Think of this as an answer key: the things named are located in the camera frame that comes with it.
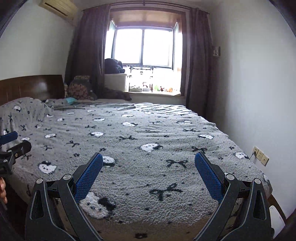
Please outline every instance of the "pillow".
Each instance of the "pillow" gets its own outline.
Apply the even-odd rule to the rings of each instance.
[[[68,86],[68,97],[77,100],[96,100],[97,96],[93,93],[90,76],[76,76]]]

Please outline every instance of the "air conditioner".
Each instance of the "air conditioner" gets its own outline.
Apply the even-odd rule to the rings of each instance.
[[[70,0],[42,0],[40,6],[73,22],[78,8]]]

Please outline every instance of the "metal screw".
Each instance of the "metal screw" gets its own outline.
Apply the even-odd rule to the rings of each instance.
[[[232,175],[232,174],[228,174],[227,176],[226,176],[226,178],[228,179],[228,180],[234,180],[234,175]]]
[[[260,181],[260,179],[258,179],[258,178],[255,179],[255,182],[256,182],[257,184],[261,184],[261,181]]]
[[[42,178],[38,178],[37,181],[36,181],[37,184],[40,184],[42,182],[43,182],[43,179]]]
[[[71,179],[71,175],[70,174],[66,174],[65,176],[63,176],[63,179],[65,180],[65,181],[67,181],[67,180],[69,180],[69,179]]]

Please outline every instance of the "human hand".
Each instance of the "human hand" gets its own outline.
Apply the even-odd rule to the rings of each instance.
[[[7,204],[5,186],[5,181],[0,177],[0,199],[3,200],[5,204]]]

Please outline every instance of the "power cord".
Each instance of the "power cord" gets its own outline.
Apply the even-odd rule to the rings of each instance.
[[[250,156],[250,158],[249,158],[249,159],[251,159],[251,158],[252,158],[252,156],[256,156],[256,152],[255,152],[255,151],[252,153],[252,155]]]

